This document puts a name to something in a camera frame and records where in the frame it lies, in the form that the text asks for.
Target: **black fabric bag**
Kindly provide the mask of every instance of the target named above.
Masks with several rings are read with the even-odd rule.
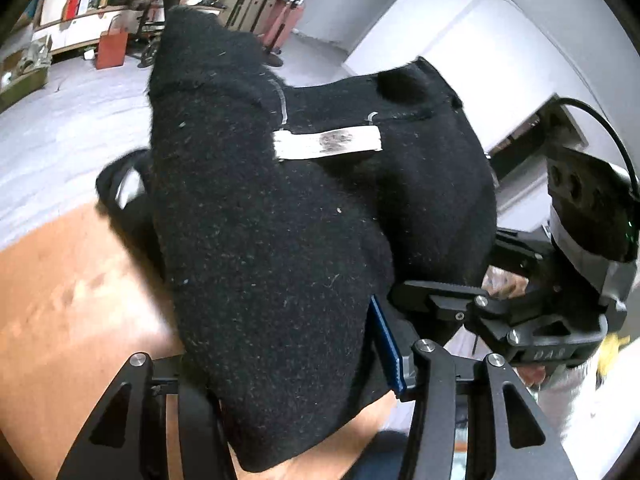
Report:
[[[251,34],[176,7],[149,92],[151,209],[178,328],[248,471],[379,399],[370,295],[407,279],[480,285],[496,226],[482,147],[425,60],[314,88],[260,60]],[[376,112],[383,150],[275,160],[282,97],[294,134]],[[456,329],[414,322],[442,343]]]
[[[140,188],[123,196],[123,186],[137,177]],[[95,181],[100,202],[117,227],[151,261],[164,279],[164,261],[151,211],[151,152],[134,150],[106,166]]]

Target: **white cabinet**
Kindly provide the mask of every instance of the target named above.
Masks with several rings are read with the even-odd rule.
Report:
[[[68,23],[60,23],[58,25],[51,25],[50,27],[41,28],[33,33],[33,39],[39,40],[45,36],[51,36],[51,50],[59,50],[66,45],[66,31],[68,29]]]
[[[63,49],[71,50],[75,45],[89,42],[98,43],[100,35],[109,30],[111,20],[116,16],[122,17],[122,25],[125,28],[130,32],[135,32],[138,28],[135,17],[139,14],[141,13],[129,9],[109,10],[108,12],[93,10],[90,14],[79,16],[70,22],[56,23],[49,27],[40,28],[33,33],[33,39],[51,36],[51,50],[56,54],[56,51]]]
[[[111,20],[122,12],[123,11],[116,10],[114,12],[92,14],[91,16],[71,20],[71,24],[66,32],[65,46],[99,40],[100,34],[109,30]]]

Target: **tiled floor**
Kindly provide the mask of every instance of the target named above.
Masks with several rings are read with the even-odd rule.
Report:
[[[346,53],[291,36],[276,69],[287,83],[313,86],[347,76]],[[95,197],[98,172],[148,143],[151,69],[127,57],[97,71],[77,57],[54,64],[49,83],[0,114],[0,250]]]

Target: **person's hand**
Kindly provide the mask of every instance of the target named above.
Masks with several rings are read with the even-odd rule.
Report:
[[[516,371],[527,388],[540,384],[546,377],[546,370],[542,365],[521,366]]]

